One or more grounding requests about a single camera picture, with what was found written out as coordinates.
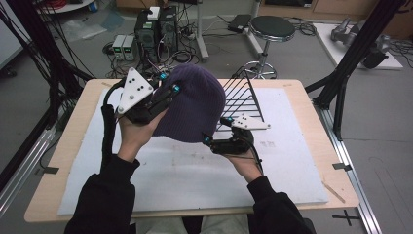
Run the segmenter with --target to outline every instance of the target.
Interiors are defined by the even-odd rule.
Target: white 3d-printed part
[[[247,116],[245,114],[235,119],[232,123],[232,126],[245,130],[263,130],[271,128],[271,125],[266,124],[258,119]]]
[[[118,112],[124,114],[138,102],[152,94],[152,86],[133,67],[129,69]]]

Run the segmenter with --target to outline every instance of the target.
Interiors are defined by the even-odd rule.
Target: purple cap
[[[225,92],[218,80],[194,64],[178,65],[152,99],[178,82],[181,92],[172,101],[167,114],[153,136],[165,136],[182,142],[203,141],[203,133],[213,136],[225,107]]]

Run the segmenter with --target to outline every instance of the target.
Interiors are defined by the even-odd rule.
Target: person's left hand
[[[237,172],[243,176],[248,183],[262,176],[251,149],[248,149],[246,153],[240,155],[228,154],[222,156],[226,157],[234,165]]]
[[[149,124],[142,126],[132,123],[125,116],[121,117],[119,119],[119,125],[121,127],[122,143],[118,157],[125,161],[133,162],[137,152],[139,152],[140,148],[152,137],[156,127],[166,113],[167,111],[164,110]]]

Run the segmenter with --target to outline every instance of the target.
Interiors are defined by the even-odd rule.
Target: white paper
[[[283,89],[254,89],[269,130],[253,131],[255,147],[262,159],[264,174],[276,191],[288,194],[296,204],[325,203],[327,194],[318,170],[302,136],[294,112]],[[85,133],[66,186],[59,215],[74,213],[79,193],[91,174],[99,172],[103,120],[100,97],[96,112]],[[115,91],[109,103],[117,106],[122,90]],[[215,139],[229,138],[218,132]],[[113,152],[120,146],[117,129]],[[201,143],[183,143],[154,136],[139,152],[141,166],[131,182],[136,188],[133,210],[176,211],[210,208],[250,207],[253,199],[245,180],[224,157],[212,154]]]

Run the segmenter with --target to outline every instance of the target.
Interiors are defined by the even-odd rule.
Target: black sleeve
[[[130,180],[137,167],[136,160],[114,156],[99,175],[91,175],[64,233],[128,233],[135,195]]]
[[[312,233],[294,203],[285,193],[275,192],[266,176],[251,182],[248,189],[255,201],[254,217],[259,233]]]

